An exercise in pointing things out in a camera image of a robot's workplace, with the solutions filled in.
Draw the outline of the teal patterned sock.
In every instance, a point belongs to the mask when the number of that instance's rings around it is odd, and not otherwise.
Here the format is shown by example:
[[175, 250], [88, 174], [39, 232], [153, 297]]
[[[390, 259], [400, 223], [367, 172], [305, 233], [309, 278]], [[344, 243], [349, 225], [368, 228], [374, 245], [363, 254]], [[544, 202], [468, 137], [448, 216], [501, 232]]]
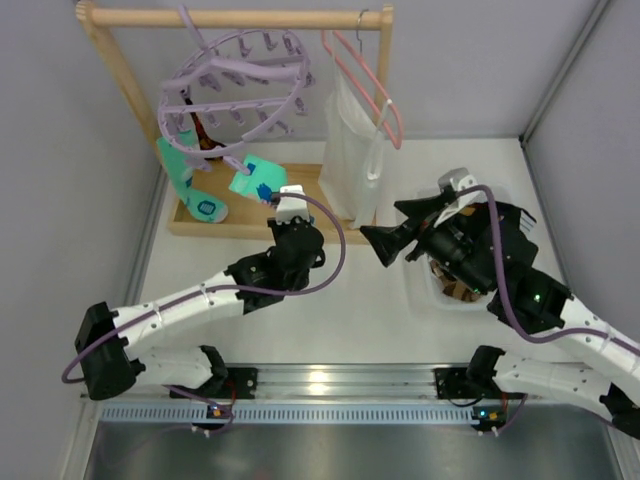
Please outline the teal patterned sock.
[[227, 205], [211, 194], [194, 187], [195, 169], [187, 163], [187, 156], [164, 137], [156, 140], [161, 162], [178, 198], [197, 221], [221, 223], [228, 215]]
[[236, 172], [229, 190], [245, 198], [271, 205], [273, 194], [288, 184], [286, 169], [282, 165], [252, 154], [245, 157], [243, 164], [249, 173]]

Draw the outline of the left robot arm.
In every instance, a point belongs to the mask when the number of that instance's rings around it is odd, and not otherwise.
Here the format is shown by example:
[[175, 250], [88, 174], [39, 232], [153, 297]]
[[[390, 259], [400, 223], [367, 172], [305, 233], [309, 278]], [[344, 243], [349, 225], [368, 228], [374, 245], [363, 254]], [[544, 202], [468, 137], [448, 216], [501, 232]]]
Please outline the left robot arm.
[[273, 243], [197, 285], [128, 307], [88, 308], [72, 367], [94, 400], [168, 386], [213, 397], [227, 360], [400, 360], [410, 313], [400, 278], [366, 247], [326, 247], [297, 220]]

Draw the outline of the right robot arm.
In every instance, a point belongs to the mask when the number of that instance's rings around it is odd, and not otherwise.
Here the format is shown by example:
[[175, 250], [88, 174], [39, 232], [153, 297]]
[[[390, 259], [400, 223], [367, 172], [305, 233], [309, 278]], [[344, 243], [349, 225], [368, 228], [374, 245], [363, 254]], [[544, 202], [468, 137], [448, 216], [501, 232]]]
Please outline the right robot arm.
[[448, 280], [487, 296], [488, 312], [535, 345], [553, 345], [574, 367], [519, 358], [481, 345], [466, 376], [480, 393], [538, 396], [584, 409], [631, 436], [639, 436], [639, 344], [591, 312], [564, 284], [533, 265], [538, 246], [529, 237], [529, 212], [496, 200], [490, 191], [457, 198], [397, 200], [405, 219], [382, 230], [383, 264], [404, 248], [405, 259], [429, 257]]

